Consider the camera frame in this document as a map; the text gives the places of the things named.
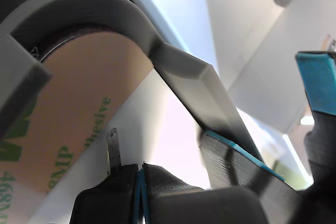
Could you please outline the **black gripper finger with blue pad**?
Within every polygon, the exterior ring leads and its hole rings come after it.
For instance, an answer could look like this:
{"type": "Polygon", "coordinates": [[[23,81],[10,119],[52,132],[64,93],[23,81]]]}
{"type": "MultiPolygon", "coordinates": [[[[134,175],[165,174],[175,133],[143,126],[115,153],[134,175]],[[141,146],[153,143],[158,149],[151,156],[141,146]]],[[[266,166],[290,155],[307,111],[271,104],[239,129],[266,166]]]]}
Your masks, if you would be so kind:
{"type": "Polygon", "coordinates": [[[335,52],[300,51],[296,62],[314,119],[304,138],[314,183],[335,185],[335,52]]]}
{"type": "Polygon", "coordinates": [[[267,216],[294,216],[299,210],[300,194],[236,143],[205,131],[200,150],[213,189],[248,188],[258,196],[267,216]]]}

